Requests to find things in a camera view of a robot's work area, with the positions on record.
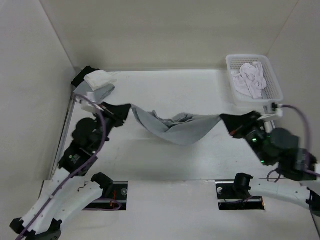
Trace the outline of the grey tank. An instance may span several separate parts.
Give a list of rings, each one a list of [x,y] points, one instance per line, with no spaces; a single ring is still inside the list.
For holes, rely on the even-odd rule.
[[[113,84],[108,84],[100,89],[92,90],[92,88],[87,84],[87,82],[82,82],[74,91],[74,94],[82,95],[95,103],[101,103],[115,90]]]
[[[220,121],[219,115],[179,113],[172,118],[160,118],[156,111],[147,112],[132,105],[136,121],[158,138],[180,146],[192,145],[204,138]]]

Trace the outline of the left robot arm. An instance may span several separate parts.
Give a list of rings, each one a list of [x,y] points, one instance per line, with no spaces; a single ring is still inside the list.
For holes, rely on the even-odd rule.
[[[109,141],[111,130],[124,125],[131,107],[130,104],[95,104],[94,117],[83,118],[76,124],[72,142],[47,188],[26,215],[10,223],[17,239],[57,240],[68,220],[93,201],[112,195],[114,182],[102,172],[94,174],[84,187],[79,185]]]

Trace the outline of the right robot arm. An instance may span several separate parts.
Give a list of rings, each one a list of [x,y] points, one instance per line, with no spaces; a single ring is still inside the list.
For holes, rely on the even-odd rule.
[[[299,147],[299,137],[284,128],[267,131],[265,118],[256,111],[244,115],[221,114],[229,135],[245,140],[264,166],[277,165],[275,172],[298,183],[298,188],[285,187],[246,173],[237,173],[232,186],[221,190],[227,198],[236,197],[238,204],[252,197],[269,197],[309,209],[320,214],[320,175],[317,159]]]

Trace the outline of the folded grey tank top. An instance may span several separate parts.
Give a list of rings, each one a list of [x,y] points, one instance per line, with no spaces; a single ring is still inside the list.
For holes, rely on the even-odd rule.
[[[82,95],[95,103],[101,103],[115,90],[113,84],[108,84],[100,89],[92,90],[92,88],[87,84],[87,82],[82,82],[74,91],[74,94]]]

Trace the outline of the folded white tank top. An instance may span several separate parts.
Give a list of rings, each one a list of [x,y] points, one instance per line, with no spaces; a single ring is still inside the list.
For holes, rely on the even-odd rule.
[[[84,77],[84,80],[92,89],[92,91],[99,90],[117,81],[113,75],[103,70],[96,70],[94,72],[87,74]]]

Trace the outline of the white tank top in basket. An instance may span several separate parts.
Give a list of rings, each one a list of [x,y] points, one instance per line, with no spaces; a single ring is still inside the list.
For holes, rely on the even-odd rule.
[[[238,93],[253,99],[261,99],[262,91],[267,87],[263,65],[259,61],[243,64],[232,80]]]

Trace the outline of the folded black tank top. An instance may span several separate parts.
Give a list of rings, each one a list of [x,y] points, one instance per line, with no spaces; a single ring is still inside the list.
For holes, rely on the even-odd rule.
[[[83,68],[79,74],[73,79],[71,82],[71,85],[76,89],[83,81],[84,77],[90,73],[93,73],[95,71],[99,71],[98,68],[92,68],[91,66],[86,66]]]

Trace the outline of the white plastic basket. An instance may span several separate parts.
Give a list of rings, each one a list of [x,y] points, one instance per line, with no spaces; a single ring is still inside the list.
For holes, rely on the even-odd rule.
[[[233,100],[237,106],[264,107],[283,101],[280,84],[266,56],[230,54],[225,61]]]

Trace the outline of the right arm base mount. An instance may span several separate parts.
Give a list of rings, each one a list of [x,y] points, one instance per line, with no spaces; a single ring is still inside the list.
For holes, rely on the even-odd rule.
[[[251,196],[248,192],[235,191],[232,180],[216,181],[218,209],[220,211],[264,211],[265,206],[261,196]]]

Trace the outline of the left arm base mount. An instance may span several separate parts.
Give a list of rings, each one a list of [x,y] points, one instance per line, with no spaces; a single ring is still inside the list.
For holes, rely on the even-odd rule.
[[[84,211],[126,211],[129,183],[115,181],[111,190],[104,190],[100,198],[84,208]]]

